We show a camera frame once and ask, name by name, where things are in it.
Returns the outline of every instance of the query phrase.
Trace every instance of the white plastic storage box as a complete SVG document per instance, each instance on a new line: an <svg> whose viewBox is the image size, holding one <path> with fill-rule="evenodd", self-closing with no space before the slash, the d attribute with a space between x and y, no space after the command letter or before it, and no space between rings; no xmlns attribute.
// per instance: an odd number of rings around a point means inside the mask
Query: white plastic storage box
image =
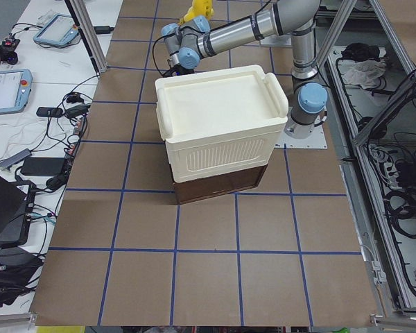
<svg viewBox="0 0 416 333"><path fill-rule="evenodd" d="M175 182L268 163L288 113L273 73L252 65L160 78L155 86Z"/></svg>

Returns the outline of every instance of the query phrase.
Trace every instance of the cardboard work surface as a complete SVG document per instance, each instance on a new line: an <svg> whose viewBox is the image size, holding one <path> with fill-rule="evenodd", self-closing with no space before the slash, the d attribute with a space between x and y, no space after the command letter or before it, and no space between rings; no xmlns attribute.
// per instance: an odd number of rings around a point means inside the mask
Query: cardboard work surface
<svg viewBox="0 0 416 333"><path fill-rule="evenodd" d="M388 20L416 65L416 0L379 0Z"/></svg>
<svg viewBox="0 0 416 333"><path fill-rule="evenodd" d="M176 205L151 51L191 2L146 2L122 5L33 302L36 325L368 326L376 303L331 144L276 149L257 188ZM213 3L214 25L260 6ZM163 43L156 58L166 69ZM291 62L290 50L251 44L198 69L259 64L290 94Z"/></svg>

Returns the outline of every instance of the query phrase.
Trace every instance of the black power bank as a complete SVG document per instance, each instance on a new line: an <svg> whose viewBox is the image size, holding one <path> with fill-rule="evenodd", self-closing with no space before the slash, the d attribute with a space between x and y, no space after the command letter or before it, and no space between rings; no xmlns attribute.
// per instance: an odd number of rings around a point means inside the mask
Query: black power bank
<svg viewBox="0 0 416 333"><path fill-rule="evenodd" d="M64 170L63 157L28 157L21 167L21 174L25 176L57 176Z"/></svg>
<svg viewBox="0 0 416 333"><path fill-rule="evenodd" d="M63 109L40 107L36 115L39 117L60 118L63 115Z"/></svg>

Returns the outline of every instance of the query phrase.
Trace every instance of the box handle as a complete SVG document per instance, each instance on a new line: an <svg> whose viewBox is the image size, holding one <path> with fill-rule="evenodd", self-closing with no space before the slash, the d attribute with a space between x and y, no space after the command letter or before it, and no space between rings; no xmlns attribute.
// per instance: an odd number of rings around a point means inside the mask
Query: box handle
<svg viewBox="0 0 416 333"><path fill-rule="evenodd" d="M279 116L281 118L286 118L286 115L288 114L288 99L286 98L276 75L273 73L267 73L263 81L269 87L268 91L270 92L270 96L276 103L276 106L278 106Z"/></svg>
<svg viewBox="0 0 416 333"><path fill-rule="evenodd" d="M169 139L173 136L173 124L171 123L171 114L166 104L165 89L159 88L157 90L157 118L160 123L160 128L164 131L160 133L162 139Z"/></svg>

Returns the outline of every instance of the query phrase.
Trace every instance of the power adapter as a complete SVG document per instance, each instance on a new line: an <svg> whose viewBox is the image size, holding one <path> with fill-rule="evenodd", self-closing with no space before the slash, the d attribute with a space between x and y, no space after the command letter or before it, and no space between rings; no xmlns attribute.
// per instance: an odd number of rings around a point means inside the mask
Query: power adapter
<svg viewBox="0 0 416 333"><path fill-rule="evenodd" d="M89 104L73 106L72 108L66 109L64 111L64 116L68 119L74 119L74 118L77 118L78 116L83 116L84 114L88 113L88 109L90 106L91 105Z"/></svg>
<svg viewBox="0 0 416 333"><path fill-rule="evenodd" d="M107 33L111 33L114 30L113 26L95 26L94 30L96 31L96 35L104 35Z"/></svg>
<svg viewBox="0 0 416 333"><path fill-rule="evenodd" d="M46 187L50 189L52 192L55 192L68 182L68 178L69 178L68 174L62 174L62 175L49 178L46 181Z"/></svg>

